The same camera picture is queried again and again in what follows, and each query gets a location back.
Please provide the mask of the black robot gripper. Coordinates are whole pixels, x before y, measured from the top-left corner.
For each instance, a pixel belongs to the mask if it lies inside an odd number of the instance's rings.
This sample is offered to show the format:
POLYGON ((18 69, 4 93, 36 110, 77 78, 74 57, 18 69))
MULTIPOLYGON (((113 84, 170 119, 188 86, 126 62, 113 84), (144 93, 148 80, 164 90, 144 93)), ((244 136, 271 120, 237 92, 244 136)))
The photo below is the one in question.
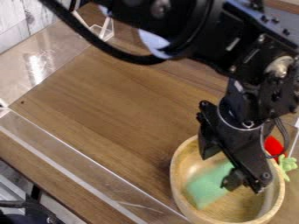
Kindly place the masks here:
POLYGON ((245 128, 223 102, 215 105, 200 101, 199 110, 200 157, 205 160, 221 152, 233 166, 220 187, 232 192, 244 186, 261 193, 273 180, 261 143, 264 124, 257 122, 245 128))

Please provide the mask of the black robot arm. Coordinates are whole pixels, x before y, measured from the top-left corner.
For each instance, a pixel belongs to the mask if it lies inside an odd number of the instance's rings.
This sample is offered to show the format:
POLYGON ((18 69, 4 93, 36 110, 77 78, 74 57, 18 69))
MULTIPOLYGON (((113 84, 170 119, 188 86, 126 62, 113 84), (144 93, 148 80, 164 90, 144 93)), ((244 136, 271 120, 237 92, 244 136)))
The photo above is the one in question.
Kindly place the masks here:
POLYGON ((263 0, 96 0, 133 26, 154 57, 189 58, 228 77, 217 104, 201 101, 200 155, 233 167, 221 187, 260 192, 272 181, 264 139, 299 107, 299 40, 264 11, 263 0))

